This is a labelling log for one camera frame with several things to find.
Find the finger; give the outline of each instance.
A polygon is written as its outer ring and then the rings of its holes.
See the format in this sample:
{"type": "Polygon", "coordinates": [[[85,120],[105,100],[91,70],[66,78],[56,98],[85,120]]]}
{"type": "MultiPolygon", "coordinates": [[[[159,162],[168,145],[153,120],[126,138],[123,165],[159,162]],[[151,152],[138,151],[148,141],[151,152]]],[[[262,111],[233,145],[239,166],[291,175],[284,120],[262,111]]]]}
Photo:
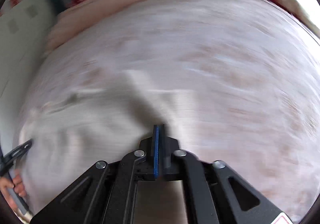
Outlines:
{"type": "Polygon", "coordinates": [[[25,190],[23,190],[22,192],[20,192],[18,194],[20,197],[25,197],[27,195],[27,192],[25,190]]]}
{"type": "Polygon", "coordinates": [[[14,188],[14,191],[15,191],[15,193],[20,193],[20,192],[23,192],[24,191],[24,185],[23,185],[23,183],[21,182],[21,183],[19,183],[18,185],[16,185],[15,186],[15,188],[14,188]]]}
{"type": "Polygon", "coordinates": [[[0,191],[6,200],[8,200],[10,197],[10,194],[7,188],[13,188],[13,187],[14,187],[13,183],[10,182],[7,178],[4,178],[4,177],[0,178],[0,191]]]}
{"type": "Polygon", "coordinates": [[[7,199],[7,203],[9,204],[10,208],[13,209],[14,211],[18,210],[18,206],[16,205],[16,203],[14,202],[14,200],[12,199],[12,197],[9,197],[7,199]]]}
{"type": "Polygon", "coordinates": [[[18,174],[16,177],[12,179],[12,182],[14,183],[14,185],[21,183],[22,182],[21,176],[18,174]]]}

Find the screw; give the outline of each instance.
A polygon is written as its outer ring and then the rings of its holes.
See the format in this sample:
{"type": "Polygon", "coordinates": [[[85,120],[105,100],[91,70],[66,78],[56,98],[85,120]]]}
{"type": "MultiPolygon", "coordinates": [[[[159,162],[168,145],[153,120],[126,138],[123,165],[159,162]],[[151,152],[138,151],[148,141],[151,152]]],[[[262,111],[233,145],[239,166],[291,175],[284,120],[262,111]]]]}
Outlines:
{"type": "Polygon", "coordinates": [[[144,156],[144,151],[142,151],[142,150],[137,150],[137,151],[134,152],[134,155],[135,155],[136,157],[142,157],[142,156],[144,156]]]}
{"type": "Polygon", "coordinates": [[[187,152],[185,150],[175,150],[173,154],[177,157],[186,156],[187,152]]]}
{"type": "Polygon", "coordinates": [[[212,165],[215,169],[222,169],[222,168],[225,168],[226,163],[224,161],[217,160],[217,161],[214,161],[212,165]]]}
{"type": "Polygon", "coordinates": [[[96,162],[96,167],[97,167],[98,169],[103,169],[103,168],[105,168],[105,166],[106,166],[106,162],[104,162],[104,161],[98,161],[98,162],[96,162]]]}

